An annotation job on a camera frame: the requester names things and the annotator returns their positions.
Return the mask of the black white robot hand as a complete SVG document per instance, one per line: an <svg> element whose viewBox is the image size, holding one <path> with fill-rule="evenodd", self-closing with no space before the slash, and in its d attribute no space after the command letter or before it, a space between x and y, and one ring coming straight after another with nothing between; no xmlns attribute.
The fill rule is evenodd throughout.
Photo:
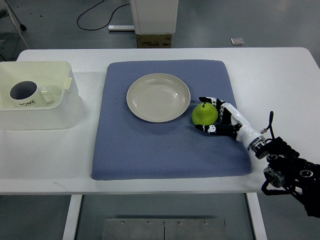
<svg viewBox="0 0 320 240"><path fill-rule="evenodd" d="M231 104L214 97L200 97L202 103L210 103L218 112L218 123L197 124L196 129L216 136L229 136L241 142L255 153L266 145L263 135L251 127L249 121Z"/></svg>

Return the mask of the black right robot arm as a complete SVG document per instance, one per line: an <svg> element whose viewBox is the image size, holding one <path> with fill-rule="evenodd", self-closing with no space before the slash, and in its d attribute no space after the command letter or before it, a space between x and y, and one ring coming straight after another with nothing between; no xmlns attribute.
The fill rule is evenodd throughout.
<svg viewBox="0 0 320 240"><path fill-rule="evenodd" d="M262 139L251 150L257 159L266 158L263 170L265 182L261 190L267 196L292 195L303 206L308 216L320 217L320 165L300 158L300 154L281 137L275 137L269 114L267 128L271 138Z"/></svg>

